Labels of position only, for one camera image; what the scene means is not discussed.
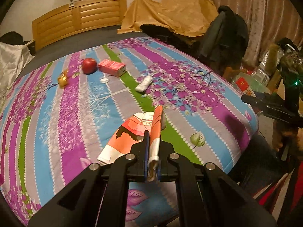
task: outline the hand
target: hand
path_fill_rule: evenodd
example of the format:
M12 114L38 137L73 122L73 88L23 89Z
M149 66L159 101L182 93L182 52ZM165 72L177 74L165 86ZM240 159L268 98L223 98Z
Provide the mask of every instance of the hand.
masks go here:
M296 140L298 149L303 151L303 129L297 127L290 127L284 122L274 120L272 147L277 152L282 148L282 138L291 137Z

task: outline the rolled white sock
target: rolled white sock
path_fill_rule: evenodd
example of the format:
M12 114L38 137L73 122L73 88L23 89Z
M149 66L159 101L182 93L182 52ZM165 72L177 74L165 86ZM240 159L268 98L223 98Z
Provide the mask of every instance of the rolled white sock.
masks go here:
M137 92L143 92L143 91L145 91L145 90L147 89L147 87L152 83L152 81L153 81L152 76L147 76L145 79L143 79L142 83L139 84L139 85L135 88L135 90L136 90Z

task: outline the green stripe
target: green stripe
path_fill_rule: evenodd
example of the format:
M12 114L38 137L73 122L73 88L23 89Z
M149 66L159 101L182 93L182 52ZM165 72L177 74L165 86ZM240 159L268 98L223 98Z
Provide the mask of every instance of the green stripe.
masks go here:
M47 71L52 66L53 62L49 63L47 67L42 72L40 79L45 78ZM25 204L29 203L29 196L25 187L25 144L26 144L26 135L28 132L29 124L31 122L31 116L28 116L24 121L22 125L22 134L20 139L20 145L19 145L19 153L18 153L18 170L19 170L19 176L20 176L20 183L22 187L22 192L24 195L26 195ZM33 212L32 210L27 210L29 216L31 217Z
M107 45L103 45L102 47L109 55L111 60L121 62L117 54L115 54L111 49L109 49ZM125 72L120 77L120 79L129 88L130 92L133 94L133 96L145 112L153 112L155 110L155 108L152 106L152 100L150 98L144 98L142 97L142 94L135 91L135 88L138 83L128 72ZM187 146L187 144L183 141L180 135L176 132L174 128L172 128L172 126L168 122L166 122L166 129L161 132L161 138L164 141L172 143L176 153L186 156L193 163L201 164L198 158L193 153L193 151Z

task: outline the gray mattress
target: gray mattress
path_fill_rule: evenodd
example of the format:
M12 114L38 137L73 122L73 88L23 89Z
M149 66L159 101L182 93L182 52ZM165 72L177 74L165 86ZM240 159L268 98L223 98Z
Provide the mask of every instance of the gray mattress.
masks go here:
M108 26L104 28L94 29L52 43L40 49L36 53L35 57L25 66L25 68L19 74L18 78L21 78L24 75L36 70L37 68L44 66L54 60L57 60L65 55L123 39L147 36L142 32L117 34L117 29L119 28L120 26Z

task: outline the yellow cloth cover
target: yellow cloth cover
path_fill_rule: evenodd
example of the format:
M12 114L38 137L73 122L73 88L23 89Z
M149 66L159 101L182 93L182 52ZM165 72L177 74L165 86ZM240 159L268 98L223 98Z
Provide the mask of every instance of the yellow cloth cover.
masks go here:
M142 31L141 25L168 28L171 32L197 37L205 34L218 12L211 0L134 0L125 13L118 34Z

